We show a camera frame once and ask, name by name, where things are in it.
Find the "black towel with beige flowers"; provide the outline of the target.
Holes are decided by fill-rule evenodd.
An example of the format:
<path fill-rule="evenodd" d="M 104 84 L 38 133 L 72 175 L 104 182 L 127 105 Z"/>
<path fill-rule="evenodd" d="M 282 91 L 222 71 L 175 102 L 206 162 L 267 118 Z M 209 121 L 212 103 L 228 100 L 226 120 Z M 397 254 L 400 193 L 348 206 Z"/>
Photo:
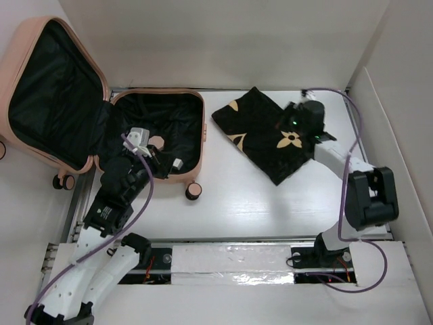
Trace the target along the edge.
<path fill-rule="evenodd" d="M 314 143 L 285 121 L 283 110 L 253 87 L 242 97 L 212 113 L 220 130 L 278 186 L 312 159 Z"/>

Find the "white rectangular box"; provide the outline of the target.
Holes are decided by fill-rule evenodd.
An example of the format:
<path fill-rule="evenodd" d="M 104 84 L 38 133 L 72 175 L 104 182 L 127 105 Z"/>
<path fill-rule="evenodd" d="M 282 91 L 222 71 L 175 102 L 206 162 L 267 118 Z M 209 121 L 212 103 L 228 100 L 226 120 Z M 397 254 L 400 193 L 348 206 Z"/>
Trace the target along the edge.
<path fill-rule="evenodd" d="M 176 158 L 173 161 L 172 168 L 175 170 L 180 170 L 183 166 L 183 161 L 180 158 Z"/>

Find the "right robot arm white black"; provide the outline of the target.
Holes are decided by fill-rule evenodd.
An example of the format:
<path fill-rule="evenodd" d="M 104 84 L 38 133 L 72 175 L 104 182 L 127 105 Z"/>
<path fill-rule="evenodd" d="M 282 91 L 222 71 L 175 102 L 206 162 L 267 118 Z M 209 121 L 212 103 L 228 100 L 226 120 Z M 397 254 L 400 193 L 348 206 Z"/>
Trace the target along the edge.
<path fill-rule="evenodd" d="M 290 173 L 308 160 L 315 160 L 342 180 L 337 222 L 319 233 L 312 247 L 292 251 L 288 260 L 297 269 L 329 267 L 349 251 L 351 243 L 399 215 L 392 170 L 354 157 L 325 131 L 324 118 L 325 106 L 312 99 L 289 103 L 283 114 L 283 125 L 291 127 L 284 133 L 287 143 L 300 150 L 288 160 Z"/>

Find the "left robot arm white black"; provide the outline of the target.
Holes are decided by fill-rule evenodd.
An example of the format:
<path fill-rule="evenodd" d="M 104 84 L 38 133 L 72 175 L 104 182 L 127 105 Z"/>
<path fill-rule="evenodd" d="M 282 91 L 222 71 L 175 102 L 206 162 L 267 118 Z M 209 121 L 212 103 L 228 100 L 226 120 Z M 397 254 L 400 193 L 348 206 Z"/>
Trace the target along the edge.
<path fill-rule="evenodd" d="M 153 187 L 156 178 L 166 179 L 182 164 L 154 146 L 125 150 L 106 163 L 70 264 L 26 310 L 27 324 L 94 323 L 94 312 L 118 282 L 134 267 L 146 267 L 151 259 L 147 238 L 125 234 L 139 218 L 133 214 L 133 201 L 144 187 Z"/>

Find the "pink hard-shell suitcase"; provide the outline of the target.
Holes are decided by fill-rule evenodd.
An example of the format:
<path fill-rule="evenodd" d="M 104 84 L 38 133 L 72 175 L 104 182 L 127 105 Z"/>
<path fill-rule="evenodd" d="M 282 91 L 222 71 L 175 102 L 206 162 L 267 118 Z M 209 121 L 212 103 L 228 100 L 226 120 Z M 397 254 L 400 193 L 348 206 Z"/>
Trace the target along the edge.
<path fill-rule="evenodd" d="M 161 182 L 183 183 L 190 200 L 206 139 L 202 96 L 182 88 L 132 88 L 112 95 L 95 60 L 61 18 L 28 18 L 1 60 L 1 136 L 56 168 L 56 188 L 70 174 L 106 163 L 123 151 L 122 134 L 139 127 L 164 139 L 164 153 L 183 161 Z"/>

